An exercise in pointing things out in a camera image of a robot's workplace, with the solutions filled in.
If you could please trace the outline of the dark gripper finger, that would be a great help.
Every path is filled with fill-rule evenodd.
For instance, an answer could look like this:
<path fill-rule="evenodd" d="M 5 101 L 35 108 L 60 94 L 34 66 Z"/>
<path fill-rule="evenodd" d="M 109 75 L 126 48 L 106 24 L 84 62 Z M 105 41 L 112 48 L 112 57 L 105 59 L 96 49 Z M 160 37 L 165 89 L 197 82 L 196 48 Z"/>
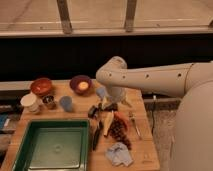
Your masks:
<path fill-rule="evenodd" d="M 91 106 L 88 111 L 89 118 L 97 118 L 98 117 L 98 108 L 96 106 Z"/>
<path fill-rule="evenodd" d="M 108 107 L 104 109 L 104 111 L 118 111 L 118 104 L 117 103 L 112 103 Z"/>

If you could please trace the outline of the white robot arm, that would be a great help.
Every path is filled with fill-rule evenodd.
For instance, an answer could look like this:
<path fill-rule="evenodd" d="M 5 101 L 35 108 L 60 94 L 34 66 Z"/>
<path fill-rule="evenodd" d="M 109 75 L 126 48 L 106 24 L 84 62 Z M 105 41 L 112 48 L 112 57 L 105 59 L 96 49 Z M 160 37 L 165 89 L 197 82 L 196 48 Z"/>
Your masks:
<path fill-rule="evenodd" d="M 114 56 L 96 80 L 111 103 L 124 101 L 127 88 L 179 97 L 169 171 L 213 171 L 213 61 L 129 69 Z"/>

